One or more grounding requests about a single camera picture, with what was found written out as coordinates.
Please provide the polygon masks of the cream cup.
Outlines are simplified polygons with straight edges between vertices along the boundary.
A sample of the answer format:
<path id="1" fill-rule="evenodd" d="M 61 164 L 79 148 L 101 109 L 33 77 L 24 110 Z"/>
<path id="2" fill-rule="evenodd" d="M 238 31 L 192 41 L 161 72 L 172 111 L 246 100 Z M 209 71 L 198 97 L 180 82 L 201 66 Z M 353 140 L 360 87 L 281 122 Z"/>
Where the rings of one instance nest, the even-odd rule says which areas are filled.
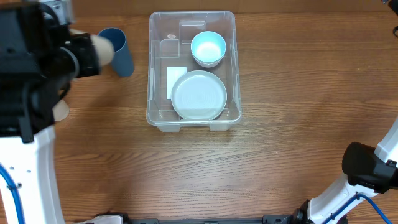
<path id="1" fill-rule="evenodd" d="M 65 100 L 60 100 L 54 107 L 53 107 L 53 116 L 55 121 L 62 121 L 64 120 L 70 112 L 70 108 Z"/>
<path id="2" fill-rule="evenodd" d="M 77 37 L 79 45 L 73 53 L 86 67 L 100 69 L 111 63 L 114 47 L 108 39 L 76 29 L 69 29 L 69 32 Z"/>

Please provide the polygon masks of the light blue bowl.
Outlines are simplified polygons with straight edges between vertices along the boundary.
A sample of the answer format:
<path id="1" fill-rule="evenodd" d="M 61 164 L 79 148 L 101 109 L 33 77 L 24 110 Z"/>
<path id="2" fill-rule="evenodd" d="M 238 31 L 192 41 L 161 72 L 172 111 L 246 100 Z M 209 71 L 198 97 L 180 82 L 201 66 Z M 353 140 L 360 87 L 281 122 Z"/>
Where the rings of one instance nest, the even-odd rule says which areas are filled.
<path id="1" fill-rule="evenodd" d="M 193 57 L 212 62 L 225 56 L 226 41 L 219 33 L 204 31 L 194 36 L 190 50 Z"/>

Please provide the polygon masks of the grey plate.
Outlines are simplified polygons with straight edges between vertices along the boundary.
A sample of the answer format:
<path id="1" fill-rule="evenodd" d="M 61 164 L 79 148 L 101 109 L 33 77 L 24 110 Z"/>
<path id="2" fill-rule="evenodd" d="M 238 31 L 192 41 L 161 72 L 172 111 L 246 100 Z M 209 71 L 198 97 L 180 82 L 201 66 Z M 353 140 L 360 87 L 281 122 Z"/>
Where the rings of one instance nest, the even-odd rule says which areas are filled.
<path id="1" fill-rule="evenodd" d="M 170 99 L 182 119 L 210 121 L 224 110 L 227 96 L 224 83 L 215 74 L 194 70 L 176 80 Z"/>

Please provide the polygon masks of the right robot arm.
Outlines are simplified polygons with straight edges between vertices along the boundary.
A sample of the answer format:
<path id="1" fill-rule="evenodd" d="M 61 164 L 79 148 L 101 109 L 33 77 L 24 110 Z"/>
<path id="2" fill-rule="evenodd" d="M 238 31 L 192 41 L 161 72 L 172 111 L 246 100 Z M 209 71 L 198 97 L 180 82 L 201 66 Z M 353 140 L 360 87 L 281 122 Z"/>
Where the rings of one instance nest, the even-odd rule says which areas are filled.
<path id="1" fill-rule="evenodd" d="M 376 147 L 352 142 L 342 171 L 324 192 L 296 209 L 288 223 L 347 223 L 346 214 L 365 200 L 390 223 L 371 197 L 397 188 L 397 122 Z"/>

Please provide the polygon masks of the grey bowl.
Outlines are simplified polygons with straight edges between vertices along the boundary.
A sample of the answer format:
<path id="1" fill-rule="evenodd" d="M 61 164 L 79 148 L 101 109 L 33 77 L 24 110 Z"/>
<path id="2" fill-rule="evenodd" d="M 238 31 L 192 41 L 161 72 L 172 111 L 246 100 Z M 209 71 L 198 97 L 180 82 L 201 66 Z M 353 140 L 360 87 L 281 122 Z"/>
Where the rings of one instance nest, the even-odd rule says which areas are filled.
<path id="1" fill-rule="evenodd" d="M 193 57 L 193 58 L 195 59 L 197 64 L 199 64 L 201 67 L 205 67 L 205 68 L 215 67 L 223 60 L 223 57 L 221 57 L 218 60 L 215 60 L 215 61 L 212 61 L 212 62 L 204 62 L 204 61 L 200 60 L 197 57 Z"/>

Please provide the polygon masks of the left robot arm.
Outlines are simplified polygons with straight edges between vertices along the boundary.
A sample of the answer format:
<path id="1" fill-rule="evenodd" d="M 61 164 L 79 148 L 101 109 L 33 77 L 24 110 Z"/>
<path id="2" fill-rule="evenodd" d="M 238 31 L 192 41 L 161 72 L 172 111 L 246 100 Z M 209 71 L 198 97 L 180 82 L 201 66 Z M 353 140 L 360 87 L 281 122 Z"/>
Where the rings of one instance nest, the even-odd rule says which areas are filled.
<path id="1" fill-rule="evenodd" d="M 100 74 L 111 43 L 70 29 L 70 1 L 1 4 L 1 197 L 8 223 L 63 223 L 53 110 L 72 80 Z"/>

